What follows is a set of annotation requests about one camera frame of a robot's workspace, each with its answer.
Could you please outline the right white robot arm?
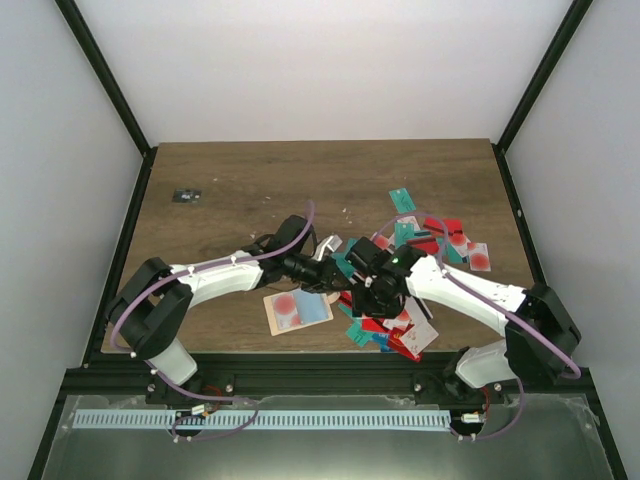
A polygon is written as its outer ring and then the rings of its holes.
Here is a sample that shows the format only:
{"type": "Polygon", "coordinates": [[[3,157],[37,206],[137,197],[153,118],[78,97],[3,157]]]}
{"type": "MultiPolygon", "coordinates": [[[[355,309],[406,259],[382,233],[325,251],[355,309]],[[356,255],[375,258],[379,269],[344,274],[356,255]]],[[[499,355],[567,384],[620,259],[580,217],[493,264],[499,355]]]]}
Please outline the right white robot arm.
{"type": "Polygon", "coordinates": [[[532,386],[577,380],[572,358],[581,335],[553,289],[505,285],[446,265],[440,256],[403,245],[394,252],[361,238],[346,254],[361,275],[351,289],[356,314],[390,319],[409,298],[444,305],[489,327],[501,341],[466,350],[444,378],[447,396],[458,403],[480,387],[519,379],[532,386]]]}

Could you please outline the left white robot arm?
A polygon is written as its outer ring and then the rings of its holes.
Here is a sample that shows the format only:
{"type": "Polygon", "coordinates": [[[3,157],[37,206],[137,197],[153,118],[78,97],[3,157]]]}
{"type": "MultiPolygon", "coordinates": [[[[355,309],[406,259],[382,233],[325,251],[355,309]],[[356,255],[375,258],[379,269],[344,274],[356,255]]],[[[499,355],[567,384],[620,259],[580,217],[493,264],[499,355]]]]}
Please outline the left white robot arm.
{"type": "Polygon", "coordinates": [[[181,403],[196,402],[204,379],[191,354],[177,339],[188,311],[209,300],[248,292],[287,277],[309,294],[330,295],[350,288],[336,260],[252,243],[219,259],[168,265],[158,257],[143,263],[107,307],[111,347],[147,362],[169,380],[181,403]]]}

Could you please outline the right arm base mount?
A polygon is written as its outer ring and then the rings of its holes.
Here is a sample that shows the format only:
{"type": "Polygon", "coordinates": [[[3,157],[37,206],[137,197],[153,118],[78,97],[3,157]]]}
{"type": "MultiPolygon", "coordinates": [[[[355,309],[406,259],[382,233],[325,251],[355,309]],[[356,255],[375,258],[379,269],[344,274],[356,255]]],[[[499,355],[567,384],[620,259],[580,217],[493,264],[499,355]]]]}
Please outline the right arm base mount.
{"type": "Polygon", "coordinates": [[[452,372],[424,366],[411,370],[410,386],[417,403],[441,408],[476,407],[486,400],[501,404],[506,398],[492,387],[470,387],[452,372]]]}

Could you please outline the red card black stripe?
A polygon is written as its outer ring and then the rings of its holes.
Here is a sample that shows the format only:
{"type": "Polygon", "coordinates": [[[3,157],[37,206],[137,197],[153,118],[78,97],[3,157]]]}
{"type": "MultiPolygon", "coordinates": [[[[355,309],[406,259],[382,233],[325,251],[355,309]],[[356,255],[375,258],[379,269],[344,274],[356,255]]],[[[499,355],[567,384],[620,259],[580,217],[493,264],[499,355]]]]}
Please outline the red card black stripe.
{"type": "Polygon", "coordinates": [[[363,317],[360,322],[361,329],[372,333],[388,333],[398,328],[395,319],[377,319],[363,317]]]}

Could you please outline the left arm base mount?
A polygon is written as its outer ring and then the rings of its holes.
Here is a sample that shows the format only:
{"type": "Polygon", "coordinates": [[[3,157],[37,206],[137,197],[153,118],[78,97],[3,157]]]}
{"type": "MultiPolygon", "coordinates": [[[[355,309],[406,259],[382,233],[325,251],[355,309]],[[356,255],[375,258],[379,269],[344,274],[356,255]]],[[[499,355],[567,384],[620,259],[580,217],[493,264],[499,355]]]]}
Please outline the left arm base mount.
{"type": "MultiPolygon", "coordinates": [[[[152,405],[193,406],[202,403],[201,399],[183,395],[171,388],[158,374],[151,374],[146,401],[152,405]]],[[[236,375],[230,370],[210,367],[200,368],[181,388],[204,396],[231,396],[235,391],[236,375]]]]}

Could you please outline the beige card holder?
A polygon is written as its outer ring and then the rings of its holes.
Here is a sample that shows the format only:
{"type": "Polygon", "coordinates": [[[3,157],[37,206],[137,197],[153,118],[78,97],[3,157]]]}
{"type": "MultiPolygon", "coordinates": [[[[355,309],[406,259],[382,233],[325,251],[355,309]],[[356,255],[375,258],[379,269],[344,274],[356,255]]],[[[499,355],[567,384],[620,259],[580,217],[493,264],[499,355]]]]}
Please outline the beige card holder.
{"type": "Polygon", "coordinates": [[[301,289],[266,296],[263,304],[272,336],[326,323],[334,318],[326,294],[301,289]]]}

